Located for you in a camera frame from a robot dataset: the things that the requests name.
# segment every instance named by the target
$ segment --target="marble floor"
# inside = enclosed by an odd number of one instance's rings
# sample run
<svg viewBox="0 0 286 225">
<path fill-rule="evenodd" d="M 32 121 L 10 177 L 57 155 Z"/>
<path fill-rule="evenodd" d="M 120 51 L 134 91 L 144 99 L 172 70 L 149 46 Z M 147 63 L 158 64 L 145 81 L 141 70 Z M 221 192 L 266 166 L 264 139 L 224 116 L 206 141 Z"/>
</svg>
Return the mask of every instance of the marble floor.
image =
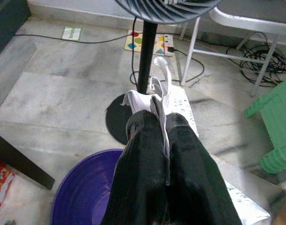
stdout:
<svg viewBox="0 0 286 225">
<path fill-rule="evenodd" d="M 69 25 L 82 27 L 82 41 L 106 40 L 127 33 L 34 17 L 18 33 L 59 38 L 63 27 Z M 188 41 L 174 42 L 175 48 L 187 53 Z M 34 214 L 49 215 L 54 194 L 74 165 L 94 152 L 124 148 L 105 125 L 105 111 L 111 101 L 135 88 L 129 82 L 131 52 L 124 50 L 124 44 L 124 38 L 92 45 L 14 37 L 2 52 L 0 135 L 52 175 L 56 183 L 48 192 L 16 176 L 7 204 L 0 208 L 0 224 L 6 222 L 9 213 L 18 220 L 27 217 L 29 209 L 35 209 Z M 225 50 L 198 44 L 201 49 Z M 205 65 L 205 72 L 184 89 L 204 146 L 221 160 L 286 189 L 286 171 L 270 175 L 258 164 L 273 147 L 260 115 L 250 119 L 243 116 L 243 110 L 256 99 L 249 95 L 253 85 L 223 58 L 200 54 L 194 57 Z M 179 79 L 186 57 L 176 52 L 167 60 L 173 77 Z M 138 53 L 134 62 L 137 69 Z M 201 66 L 192 61 L 189 76 L 200 71 Z M 155 66 L 151 67 L 151 75 L 163 78 Z M 268 91 L 260 87 L 258 95 Z M 38 220 L 34 215 L 27 224 L 49 224 L 49 217 Z"/>
</svg>

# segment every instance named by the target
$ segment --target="purple bucket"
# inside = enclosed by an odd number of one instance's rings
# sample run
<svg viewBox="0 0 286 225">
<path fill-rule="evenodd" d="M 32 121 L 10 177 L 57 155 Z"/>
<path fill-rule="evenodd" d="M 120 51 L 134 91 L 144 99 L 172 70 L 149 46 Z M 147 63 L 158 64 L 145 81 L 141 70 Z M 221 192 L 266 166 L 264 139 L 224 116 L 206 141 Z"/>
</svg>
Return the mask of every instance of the purple bucket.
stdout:
<svg viewBox="0 0 286 225">
<path fill-rule="evenodd" d="M 122 149 L 93 154 L 63 179 L 51 209 L 51 225 L 99 225 L 110 196 Z"/>
</svg>

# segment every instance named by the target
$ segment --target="fan pole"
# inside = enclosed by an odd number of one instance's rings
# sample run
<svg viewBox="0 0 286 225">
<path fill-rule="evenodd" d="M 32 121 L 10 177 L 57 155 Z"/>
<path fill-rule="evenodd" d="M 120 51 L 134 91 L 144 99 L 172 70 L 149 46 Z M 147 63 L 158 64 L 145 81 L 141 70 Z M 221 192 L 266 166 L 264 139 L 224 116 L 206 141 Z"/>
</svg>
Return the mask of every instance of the fan pole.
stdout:
<svg viewBox="0 0 286 225">
<path fill-rule="evenodd" d="M 141 55 L 139 60 L 139 78 L 138 78 L 138 92 L 141 94 L 146 94 L 148 87 L 156 30 L 157 30 L 156 23 L 144 21 L 143 40 L 142 40 Z"/>
</svg>

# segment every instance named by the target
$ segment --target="green plastic stool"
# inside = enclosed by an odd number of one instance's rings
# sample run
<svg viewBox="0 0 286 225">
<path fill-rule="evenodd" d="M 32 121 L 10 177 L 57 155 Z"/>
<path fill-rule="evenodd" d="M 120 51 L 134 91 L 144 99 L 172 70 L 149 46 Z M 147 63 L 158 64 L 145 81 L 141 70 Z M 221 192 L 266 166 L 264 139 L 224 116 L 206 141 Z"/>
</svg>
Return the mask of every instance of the green plastic stool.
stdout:
<svg viewBox="0 0 286 225">
<path fill-rule="evenodd" d="M 268 173 L 278 173 L 286 169 L 286 81 L 259 97 L 244 114 L 250 117 L 258 111 L 274 145 L 274 150 L 260 159 L 260 165 Z"/>
</svg>

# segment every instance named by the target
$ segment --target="white chair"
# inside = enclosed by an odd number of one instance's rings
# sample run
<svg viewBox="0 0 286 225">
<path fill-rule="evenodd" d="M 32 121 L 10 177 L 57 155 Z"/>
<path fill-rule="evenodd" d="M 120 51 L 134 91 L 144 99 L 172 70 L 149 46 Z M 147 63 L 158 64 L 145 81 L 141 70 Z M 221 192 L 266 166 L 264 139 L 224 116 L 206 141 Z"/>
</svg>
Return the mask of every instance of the white chair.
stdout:
<svg viewBox="0 0 286 225">
<path fill-rule="evenodd" d="M 194 47 L 195 47 L 195 42 L 196 42 L 198 27 L 199 27 L 199 21 L 200 21 L 200 17 L 198 17 L 196 19 L 194 31 L 193 31 L 193 34 L 191 37 L 190 49 L 189 49 L 187 61 L 185 64 L 185 68 L 183 71 L 181 85 L 183 86 L 185 84 L 185 80 L 186 80 L 187 75 L 188 75 L 187 72 L 188 72 L 188 68 L 189 68 L 189 64 L 191 61 L 192 54 L 193 53 L 202 53 L 202 54 L 220 56 L 220 57 L 229 58 L 229 59 L 245 60 L 245 61 L 251 61 L 251 62 L 256 62 L 256 63 L 262 63 L 263 66 L 261 68 L 261 71 L 259 72 L 258 78 L 257 78 L 255 85 L 253 87 L 253 90 L 251 92 L 251 96 L 255 96 L 257 89 L 259 87 L 259 84 L 260 84 L 260 82 L 264 76 L 264 73 L 265 73 L 265 71 L 269 65 L 270 59 L 271 59 L 271 57 L 275 51 L 275 48 L 277 46 L 278 36 L 279 35 L 286 35 L 286 23 L 268 21 L 266 19 L 258 19 L 258 18 L 250 18 L 250 17 L 244 17 L 244 16 L 231 15 L 231 14 L 227 14 L 227 13 L 220 11 L 217 7 L 215 7 L 212 11 L 210 11 L 209 15 L 215 22 L 217 22 L 221 25 L 224 25 L 224 26 L 233 27 L 233 28 L 240 28 L 240 29 L 245 29 L 245 30 L 251 30 L 251 31 L 260 31 L 260 32 L 265 32 L 265 33 L 271 33 L 271 34 L 273 34 L 272 44 L 270 46 L 270 49 L 268 51 L 268 54 L 267 54 L 265 60 L 255 60 L 255 59 L 238 57 L 238 56 L 233 56 L 233 55 L 228 55 L 228 54 L 222 54 L 222 53 L 209 52 L 209 51 L 203 51 L 203 50 L 195 49 Z M 187 28 L 187 24 L 185 24 L 183 31 L 182 31 L 182 35 L 180 38 L 183 38 L 183 35 L 185 33 L 186 28 Z M 248 35 L 237 46 L 237 49 L 240 49 L 243 46 L 243 44 L 248 40 L 249 37 L 250 37 L 250 35 Z"/>
</svg>

